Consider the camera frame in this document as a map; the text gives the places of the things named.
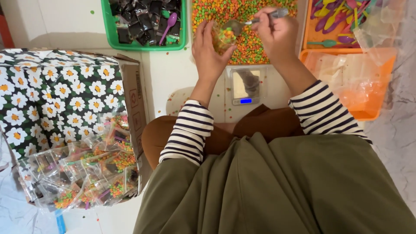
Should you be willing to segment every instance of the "colorful cereal balls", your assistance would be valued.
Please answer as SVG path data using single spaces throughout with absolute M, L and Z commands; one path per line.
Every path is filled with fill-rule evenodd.
M 297 0 L 192 0 L 192 30 L 204 20 L 216 20 L 223 25 L 229 20 L 246 22 L 265 6 L 286 7 L 289 15 L 297 14 Z M 237 37 L 237 49 L 228 64 L 265 64 L 269 59 L 262 42 L 250 26 L 245 26 Z

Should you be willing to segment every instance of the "person's left hand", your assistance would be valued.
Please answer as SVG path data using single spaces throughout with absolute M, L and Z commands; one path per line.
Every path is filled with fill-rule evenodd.
M 192 55 L 195 59 L 199 80 L 217 82 L 237 46 L 230 47 L 222 56 L 217 54 L 212 44 L 212 25 L 205 20 L 196 29 L 192 44 Z

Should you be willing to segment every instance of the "green plastic tray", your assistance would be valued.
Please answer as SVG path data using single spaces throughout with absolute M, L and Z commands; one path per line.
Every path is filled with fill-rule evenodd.
M 117 34 L 117 26 L 115 24 L 116 18 L 111 15 L 109 0 L 101 0 L 101 7 L 103 11 L 105 31 L 107 34 L 107 40 L 110 46 L 116 50 L 135 50 L 135 51 L 171 51 L 181 50 L 186 44 L 186 0 L 182 0 L 182 12 L 181 12 L 181 31 L 179 32 L 178 44 L 166 44 L 166 46 L 142 46 L 136 40 L 133 40 L 131 44 L 119 43 L 119 36 Z

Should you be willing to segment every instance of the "hand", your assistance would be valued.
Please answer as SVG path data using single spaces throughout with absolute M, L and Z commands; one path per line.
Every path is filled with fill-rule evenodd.
M 192 44 L 192 55 L 195 59 L 199 80 L 215 84 L 237 46 L 230 47 L 222 56 L 217 54 L 212 44 L 213 23 L 214 21 L 209 23 L 203 21 L 199 24 Z
M 274 7 L 260 9 L 254 17 L 260 18 L 260 23 L 251 28 L 256 30 L 263 42 L 263 48 L 271 63 L 276 67 L 282 61 L 297 59 L 295 54 L 298 23 L 297 20 L 286 16 L 269 21 L 268 13 L 276 10 Z

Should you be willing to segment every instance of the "striped shirt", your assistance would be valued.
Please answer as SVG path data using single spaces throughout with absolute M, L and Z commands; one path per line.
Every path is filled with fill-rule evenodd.
M 289 100 L 289 107 L 299 117 L 306 135 L 349 134 L 372 144 L 328 85 L 318 80 L 302 94 Z M 205 138 L 210 136 L 214 118 L 198 101 L 189 100 L 179 112 L 168 144 L 161 152 L 159 162 L 172 158 L 186 158 L 196 165 L 203 162 Z

